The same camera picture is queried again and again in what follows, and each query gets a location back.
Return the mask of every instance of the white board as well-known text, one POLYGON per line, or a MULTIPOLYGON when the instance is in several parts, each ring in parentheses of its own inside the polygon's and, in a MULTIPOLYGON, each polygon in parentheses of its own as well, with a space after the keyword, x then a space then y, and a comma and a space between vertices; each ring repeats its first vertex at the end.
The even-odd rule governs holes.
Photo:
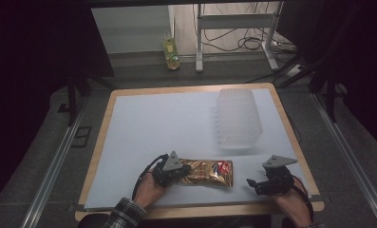
MULTIPOLYGON (((122 197, 131 198, 143 169, 157 156, 175 150, 182 159, 231 160, 234 186, 174 184, 154 206, 198 206, 267 200, 246 179, 266 181, 262 163, 271 155, 296 159, 268 89, 253 94, 263 132, 254 149, 223 151, 217 144, 216 99, 219 92, 191 92, 117 97, 97 173, 85 209, 112 208, 122 197)), ((292 174, 308 184, 298 163, 292 174)))

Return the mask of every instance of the food package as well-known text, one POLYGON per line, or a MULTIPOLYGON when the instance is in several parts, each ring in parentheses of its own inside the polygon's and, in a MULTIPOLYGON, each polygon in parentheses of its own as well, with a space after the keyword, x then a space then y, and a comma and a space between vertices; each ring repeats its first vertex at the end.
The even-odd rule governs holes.
POLYGON ((232 161, 206 161, 181 159, 182 164, 191 165, 189 174, 179 182, 195 185, 217 185, 233 187, 232 161))

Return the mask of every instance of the wrist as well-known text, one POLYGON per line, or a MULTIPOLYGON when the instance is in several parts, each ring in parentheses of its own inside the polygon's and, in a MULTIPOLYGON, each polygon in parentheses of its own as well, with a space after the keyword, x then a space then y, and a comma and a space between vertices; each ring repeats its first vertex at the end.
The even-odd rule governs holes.
POLYGON ((140 199, 140 198, 134 198, 133 201, 138 204, 141 208, 146 208, 150 203, 147 202, 147 200, 140 199))

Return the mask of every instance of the wall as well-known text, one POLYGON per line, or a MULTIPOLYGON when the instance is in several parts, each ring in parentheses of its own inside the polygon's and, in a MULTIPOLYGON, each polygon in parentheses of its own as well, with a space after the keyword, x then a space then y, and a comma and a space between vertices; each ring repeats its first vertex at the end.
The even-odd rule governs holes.
POLYGON ((92 9, 108 54, 160 51, 170 31, 167 6, 92 9))

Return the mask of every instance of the yellow label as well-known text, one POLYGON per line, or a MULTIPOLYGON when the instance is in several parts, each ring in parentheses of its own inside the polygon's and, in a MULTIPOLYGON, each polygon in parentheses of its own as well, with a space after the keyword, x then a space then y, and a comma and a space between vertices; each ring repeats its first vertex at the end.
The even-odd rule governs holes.
POLYGON ((168 52, 173 52, 173 45, 168 45, 167 50, 168 52))

